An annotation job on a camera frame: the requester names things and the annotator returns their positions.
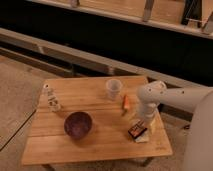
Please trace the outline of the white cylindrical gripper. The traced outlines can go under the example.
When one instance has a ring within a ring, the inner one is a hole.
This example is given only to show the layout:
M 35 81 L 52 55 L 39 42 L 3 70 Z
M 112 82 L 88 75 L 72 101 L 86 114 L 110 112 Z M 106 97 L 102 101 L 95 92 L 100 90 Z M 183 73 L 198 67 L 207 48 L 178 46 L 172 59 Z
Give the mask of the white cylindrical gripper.
M 146 124 L 150 124 L 157 111 L 156 103 L 142 103 L 140 102 L 137 109 L 137 116 L 140 120 L 144 121 Z

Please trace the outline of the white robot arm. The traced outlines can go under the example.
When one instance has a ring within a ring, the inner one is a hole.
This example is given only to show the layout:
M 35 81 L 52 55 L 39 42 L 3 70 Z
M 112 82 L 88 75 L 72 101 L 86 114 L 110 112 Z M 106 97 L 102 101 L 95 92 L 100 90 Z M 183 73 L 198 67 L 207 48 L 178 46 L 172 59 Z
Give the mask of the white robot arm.
M 154 81 L 141 85 L 137 97 L 147 118 L 159 103 L 192 113 L 182 171 L 213 171 L 213 87 L 167 88 Z

